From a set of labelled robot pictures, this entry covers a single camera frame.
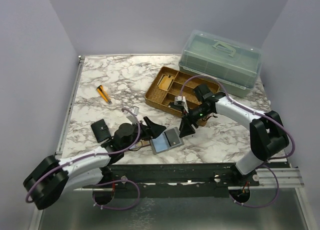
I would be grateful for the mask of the grey card holder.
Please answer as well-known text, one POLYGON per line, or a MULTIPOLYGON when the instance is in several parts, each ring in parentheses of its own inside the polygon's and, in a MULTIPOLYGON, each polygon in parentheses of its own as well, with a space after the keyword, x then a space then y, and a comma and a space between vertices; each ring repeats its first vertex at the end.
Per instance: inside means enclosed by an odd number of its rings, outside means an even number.
MULTIPOLYGON (((179 136, 180 131, 178 130, 177 127, 171 128, 171 129, 175 129, 177 134, 178 134, 178 136, 179 136)), ((169 143, 167 141, 167 138, 165 136, 165 132, 166 131, 164 131, 158 138, 150 140, 151 149, 152 149, 152 151, 153 151, 153 153, 155 155, 184 145, 184 141, 179 137, 180 138, 180 144, 178 144, 176 146, 173 146, 173 147, 170 147, 169 143)))

